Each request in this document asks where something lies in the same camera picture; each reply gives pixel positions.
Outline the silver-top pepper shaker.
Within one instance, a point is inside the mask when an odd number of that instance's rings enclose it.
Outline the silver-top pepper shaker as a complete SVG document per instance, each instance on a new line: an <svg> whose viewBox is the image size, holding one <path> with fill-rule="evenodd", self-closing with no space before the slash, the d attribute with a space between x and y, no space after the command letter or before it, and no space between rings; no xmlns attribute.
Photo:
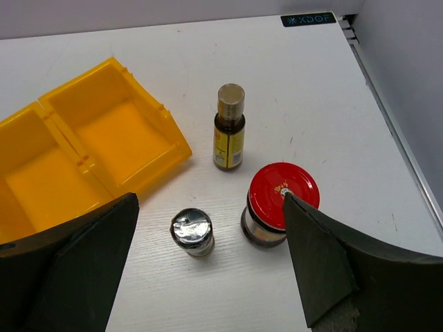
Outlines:
<svg viewBox="0 0 443 332"><path fill-rule="evenodd" d="M172 218L170 234L178 247L197 259L207 257L215 247L213 223L208 214L195 207L183 209Z"/></svg>

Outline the small beige-cap oil bottle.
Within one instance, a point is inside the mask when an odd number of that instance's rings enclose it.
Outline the small beige-cap oil bottle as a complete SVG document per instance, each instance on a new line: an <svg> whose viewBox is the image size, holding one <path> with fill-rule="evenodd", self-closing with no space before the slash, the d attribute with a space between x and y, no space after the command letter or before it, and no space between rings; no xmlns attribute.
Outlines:
<svg viewBox="0 0 443 332"><path fill-rule="evenodd" d="M244 89L234 83L224 84L217 93L217 113L214 118L213 162L216 167L230 171L243 161Z"/></svg>

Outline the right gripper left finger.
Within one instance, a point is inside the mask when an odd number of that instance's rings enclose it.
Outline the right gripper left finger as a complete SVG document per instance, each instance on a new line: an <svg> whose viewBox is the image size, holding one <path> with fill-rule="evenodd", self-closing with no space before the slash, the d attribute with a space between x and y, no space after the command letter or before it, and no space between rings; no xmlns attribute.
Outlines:
<svg viewBox="0 0 443 332"><path fill-rule="evenodd" d="M125 195L1 245L2 331L104 331L139 213Z"/></svg>

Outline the red-lid chili sauce jar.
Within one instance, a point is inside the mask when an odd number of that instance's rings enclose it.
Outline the red-lid chili sauce jar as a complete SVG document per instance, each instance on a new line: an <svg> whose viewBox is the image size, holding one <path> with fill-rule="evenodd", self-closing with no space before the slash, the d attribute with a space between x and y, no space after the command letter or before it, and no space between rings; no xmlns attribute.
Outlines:
<svg viewBox="0 0 443 332"><path fill-rule="evenodd" d="M293 194L318 208L320 192L314 178L292 163L271 163L253 177L240 225L244 236L261 248L274 248L286 238L284 199Z"/></svg>

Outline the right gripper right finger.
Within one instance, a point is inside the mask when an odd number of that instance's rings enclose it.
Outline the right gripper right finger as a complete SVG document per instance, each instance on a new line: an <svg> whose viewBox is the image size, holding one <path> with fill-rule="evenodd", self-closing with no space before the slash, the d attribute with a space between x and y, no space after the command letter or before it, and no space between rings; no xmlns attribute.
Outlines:
<svg viewBox="0 0 443 332"><path fill-rule="evenodd" d="M442 258L391 245L287 194L287 241L312 331L441 331Z"/></svg>

